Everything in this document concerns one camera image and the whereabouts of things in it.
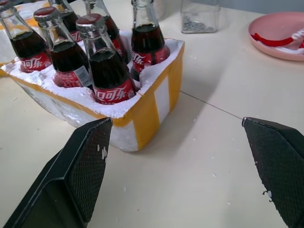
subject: bottle neck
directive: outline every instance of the bottle neck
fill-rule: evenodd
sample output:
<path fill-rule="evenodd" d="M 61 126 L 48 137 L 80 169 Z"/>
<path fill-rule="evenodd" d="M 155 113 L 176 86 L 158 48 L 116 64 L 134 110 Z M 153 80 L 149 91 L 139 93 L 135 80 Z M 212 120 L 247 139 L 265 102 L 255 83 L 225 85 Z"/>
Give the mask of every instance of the bottle neck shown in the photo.
<path fill-rule="evenodd" d="M 86 38 L 84 37 L 82 38 L 85 44 L 86 53 L 89 58 L 98 52 L 116 53 L 116 49 L 107 32 L 101 32 L 101 31 L 88 32 L 86 34 Z"/>
<path fill-rule="evenodd" d="M 10 39 L 25 32 L 33 32 L 33 29 L 18 14 L 15 7 L 0 13 L 0 21 Z"/>
<path fill-rule="evenodd" d="M 86 13 L 98 13 L 103 17 L 110 16 L 103 0 L 85 0 Z"/>
<path fill-rule="evenodd" d="M 67 0 L 48 0 L 50 6 L 56 7 L 61 14 L 74 12 Z"/>
<path fill-rule="evenodd" d="M 55 18 L 44 24 L 40 23 L 41 30 L 45 36 L 50 51 L 54 50 L 54 46 L 63 42 L 75 44 L 71 34 L 65 27 L 61 18 Z"/>
<path fill-rule="evenodd" d="M 133 6 L 133 16 L 133 29 L 144 24 L 153 24 L 158 26 L 158 20 L 155 15 L 153 3 L 142 6 Z"/>

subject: cola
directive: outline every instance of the cola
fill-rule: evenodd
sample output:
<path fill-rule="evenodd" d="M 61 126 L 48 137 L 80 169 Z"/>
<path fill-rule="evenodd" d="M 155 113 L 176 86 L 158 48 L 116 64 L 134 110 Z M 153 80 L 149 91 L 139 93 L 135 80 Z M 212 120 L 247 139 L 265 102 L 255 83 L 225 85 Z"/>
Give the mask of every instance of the cola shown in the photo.
<path fill-rule="evenodd" d="M 68 32 L 59 11 L 55 7 L 41 8 L 34 12 L 34 18 L 48 41 L 56 70 L 54 82 L 62 87 L 90 87 L 87 56 Z"/>
<path fill-rule="evenodd" d="M 97 13 L 88 14 L 78 19 L 76 26 L 89 56 L 96 101 L 113 105 L 135 96 L 136 87 L 106 32 L 104 18 Z"/>
<path fill-rule="evenodd" d="M 134 23 L 131 73 L 135 81 L 140 81 L 142 70 L 146 66 L 166 60 L 170 55 L 170 50 L 165 45 L 162 31 L 155 16 L 153 0 L 132 0 L 132 5 Z"/>
<path fill-rule="evenodd" d="M 67 0 L 48 0 L 48 2 L 50 6 L 54 6 L 59 10 L 63 23 L 67 30 L 71 33 L 73 39 L 76 42 L 81 41 L 79 31 L 76 29 L 76 21 L 78 16 L 74 13 Z"/>
<path fill-rule="evenodd" d="M 44 39 L 22 19 L 10 1 L 0 1 L 0 18 L 14 51 L 22 62 L 21 71 L 40 71 L 52 64 Z"/>
<path fill-rule="evenodd" d="M 103 0 L 84 0 L 84 2 L 87 14 L 99 13 L 104 17 L 105 25 L 107 26 L 108 35 L 110 36 L 111 41 L 125 63 L 129 63 L 128 52 L 119 34 L 119 29 L 109 14 Z"/>

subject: barcode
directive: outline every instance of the barcode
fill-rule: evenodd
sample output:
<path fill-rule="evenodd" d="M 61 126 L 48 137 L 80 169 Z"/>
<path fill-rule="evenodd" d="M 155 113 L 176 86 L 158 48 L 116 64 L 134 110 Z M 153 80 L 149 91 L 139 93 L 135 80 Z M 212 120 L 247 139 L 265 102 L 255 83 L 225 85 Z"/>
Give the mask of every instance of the barcode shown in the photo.
<path fill-rule="evenodd" d="M 83 87 L 89 86 L 92 84 L 89 73 L 87 72 L 85 66 L 74 70 L 75 75 L 78 77 L 80 83 Z"/>

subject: styrofoam box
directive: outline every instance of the styrofoam box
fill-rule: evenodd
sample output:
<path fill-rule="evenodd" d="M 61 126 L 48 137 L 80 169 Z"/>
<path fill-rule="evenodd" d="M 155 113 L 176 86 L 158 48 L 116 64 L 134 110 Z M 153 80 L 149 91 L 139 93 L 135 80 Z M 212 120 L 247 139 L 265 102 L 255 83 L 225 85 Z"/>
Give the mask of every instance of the styrofoam box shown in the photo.
<path fill-rule="evenodd" d="M 131 32 L 120 33 L 130 55 Z M 166 39 L 165 43 L 171 51 L 169 58 L 141 72 L 142 87 L 135 97 L 113 105 L 97 103 L 89 88 L 56 86 L 53 66 L 26 74 L 20 71 L 21 62 L 16 58 L 13 63 L 2 66 L 2 70 L 41 107 L 74 127 L 111 117 L 110 144 L 133 152 L 142 149 L 152 139 L 179 97 L 184 42 Z"/>

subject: table surface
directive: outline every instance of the table surface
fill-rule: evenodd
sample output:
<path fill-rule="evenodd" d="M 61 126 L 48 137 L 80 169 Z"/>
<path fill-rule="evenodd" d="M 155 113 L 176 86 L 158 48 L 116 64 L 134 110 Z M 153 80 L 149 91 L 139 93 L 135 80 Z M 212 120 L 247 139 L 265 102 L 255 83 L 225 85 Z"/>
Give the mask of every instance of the table surface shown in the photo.
<path fill-rule="evenodd" d="M 105 0 L 116 24 L 130 30 L 129 0 Z M 220 31 L 180 32 L 180 1 L 160 22 L 165 37 L 186 41 L 182 92 L 174 111 L 139 153 L 110 147 L 89 228 L 285 228 L 258 176 L 244 116 L 304 133 L 302 63 L 250 45 L 257 13 L 222 9 Z M 79 3 L 71 4 L 83 14 Z M 0 79 L 0 226 L 74 128 L 38 106 L 9 78 Z"/>

